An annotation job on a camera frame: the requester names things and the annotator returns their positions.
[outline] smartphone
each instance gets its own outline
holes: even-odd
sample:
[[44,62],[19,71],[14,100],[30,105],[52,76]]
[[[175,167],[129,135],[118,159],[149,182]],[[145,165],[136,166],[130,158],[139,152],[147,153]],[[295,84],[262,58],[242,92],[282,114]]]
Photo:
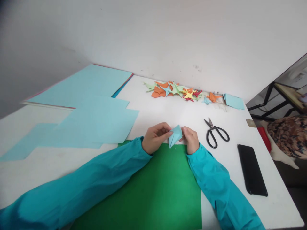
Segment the smartphone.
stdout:
[[254,149],[239,144],[238,151],[246,190],[249,194],[268,196]]

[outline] scissors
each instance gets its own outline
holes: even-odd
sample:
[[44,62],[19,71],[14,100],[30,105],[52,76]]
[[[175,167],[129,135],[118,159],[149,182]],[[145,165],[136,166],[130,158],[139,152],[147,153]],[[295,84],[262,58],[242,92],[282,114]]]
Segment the scissors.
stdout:
[[[216,129],[216,131],[218,132],[218,134],[221,136],[221,138],[222,138],[224,141],[228,142],[228,141],[230,140],[228,133],[227,133],[225,130],[219,128],[219,127],[213,126],[212,121],[211,121],[210,118],[209,118],[209,122],[207,122],[206,120],[205,120],[205,122],[206,122],[206,124],[210,127],[210,129],[208,129],[207,135],[206,135],[206,139],[207,139],[207,142],[208,142],[208,144],[210,145],[210,147],[212,147],[212,148],[214,148],[214,149],[217,148],[217,142],[216,142],[216,139],[214,138],[213,133],[212,133],[212,130],[214,130],[214,129]],[[222,136],[222,134],[220,133],[219,130],[223,131],[223,132],[226,134],[227,139],[225,139],[225,138]],[[212,138],[213,138],[213,140],[214,140],[215,146],[212,146],[212,145],[210,144],[210,142],[209,142],[209,133],[211,133],[211,136],[212,136]]]

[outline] white table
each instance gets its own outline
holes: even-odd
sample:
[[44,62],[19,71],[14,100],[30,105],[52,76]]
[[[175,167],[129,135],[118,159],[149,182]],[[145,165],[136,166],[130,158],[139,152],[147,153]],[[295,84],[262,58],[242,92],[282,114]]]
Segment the white table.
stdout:
[[[258,213],[266,229],[300,227],[304,225],[256,128],[247,125],[251,119],[247,108],[227,111],[218,105],[185,101],[179,96],[153,98],[146,93],[143,81],[153,80],[133,76],[117,98],[130,101],[128,109],[139,110],[138,118],[128,135],[132,140],[146,133],[148,127],[167,122],[171,127],[188,126],[197,131],[199,141],[229,171],[238,186]],[[60,123],[71,110],[27,105],[0,120],[0,156],[14,146],[37,123]],[[206,142],[208,126],[204,118],[226,130],[230,141],[223,141],[217,134],[218,148],[212,149]],[[268,197],[250,195],[245,188],[237,144],[254,148],[268,191]],[[20,195],[43,183],[66,175],[93,157],[113,149],[117,144],[103,144],[100,149],[36,148],[25,160],[0,162],[0,208],[13,203]],[[203,229],[220,229],[209,201],[201,193]]]

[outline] teal sleeve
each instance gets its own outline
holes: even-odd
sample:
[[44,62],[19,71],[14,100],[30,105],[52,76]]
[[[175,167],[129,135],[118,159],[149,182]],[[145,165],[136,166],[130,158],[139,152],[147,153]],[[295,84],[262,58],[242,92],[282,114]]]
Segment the teal sleeve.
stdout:
[[74,221],[149,162],[152,157],[142,140],[100,154],[75,172],[26,192],[0,210],[0,229],[58,229]]
[[187,157],[199,187],[216,210],[223,230],[265,230],[253,207],[230,179],[227,169],[202,144]]

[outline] scissors blade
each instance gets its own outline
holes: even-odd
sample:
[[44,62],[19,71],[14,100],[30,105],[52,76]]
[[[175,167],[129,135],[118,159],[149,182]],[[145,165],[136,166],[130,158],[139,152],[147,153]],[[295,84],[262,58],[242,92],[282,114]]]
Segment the scissors blade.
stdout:
[[209,124],[209,122],[207,122],[205,119],[204,121],[206,122],[206,124],[211,128],[211,125]]
[[212,126],[213,127],[213,124],[212,124],[212,121],[211,121],[211,119],[209,118],[209,123],[210,123],[210,126]]

